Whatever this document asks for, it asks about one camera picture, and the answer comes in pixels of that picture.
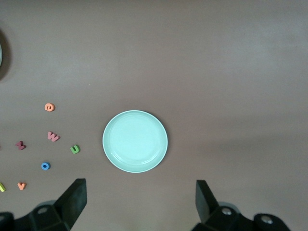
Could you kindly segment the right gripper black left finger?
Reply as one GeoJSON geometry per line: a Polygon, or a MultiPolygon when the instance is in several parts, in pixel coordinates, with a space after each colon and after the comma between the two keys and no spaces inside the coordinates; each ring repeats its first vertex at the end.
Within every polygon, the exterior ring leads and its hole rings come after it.
{"type": "Polygon", "coordinates": [[[76,179],[52,204],[41,205],[15,219],[11,212],[1,212],[2,231],[69,231],[87,204],[85,179],[76,179]]]}

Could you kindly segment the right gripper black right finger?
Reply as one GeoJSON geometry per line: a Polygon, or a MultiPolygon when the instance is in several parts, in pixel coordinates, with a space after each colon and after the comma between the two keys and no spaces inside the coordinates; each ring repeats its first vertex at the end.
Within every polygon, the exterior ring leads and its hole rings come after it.
{"type": "Polygon", "coordinates": [[[288,231],[277,216],[256,214],[253,220],[230,206],[220,206],[205,180],[196,181],[195,205],[200,218],[194,231],[288,231]]]}

